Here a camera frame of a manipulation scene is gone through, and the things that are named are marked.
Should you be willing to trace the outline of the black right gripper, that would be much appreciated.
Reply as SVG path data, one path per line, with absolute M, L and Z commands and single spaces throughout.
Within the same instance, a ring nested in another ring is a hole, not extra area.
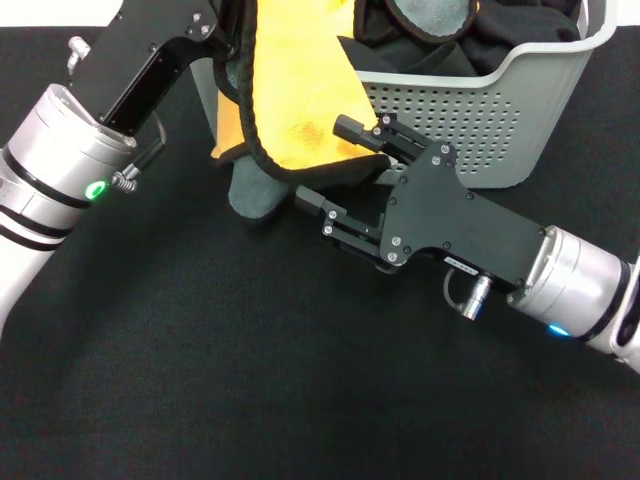
M 542 246 L 542 227 L 469 191 L 457 176 L 453 146 L 433 143 L 395 114 L 379 115 L 371 129 L 341 114 L 333 133 L 411 164 L 392 189 L 376 225 L 351 216 L 321 193 L 298 186 L 295 205 L 322 219 L 321 233 L 327 242 L 369 262 L 397 267 L 420 252 L 439 260 L 450 257 L 489 276 L 503 293 L 524 285 Z

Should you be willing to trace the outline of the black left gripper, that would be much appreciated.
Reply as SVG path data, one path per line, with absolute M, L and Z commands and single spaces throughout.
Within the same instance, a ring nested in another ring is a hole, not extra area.
M 182 72 L 239 48 L 246 2 L 125 1 L 74 73 L 74 97 L 98 121 L 133 136 Z

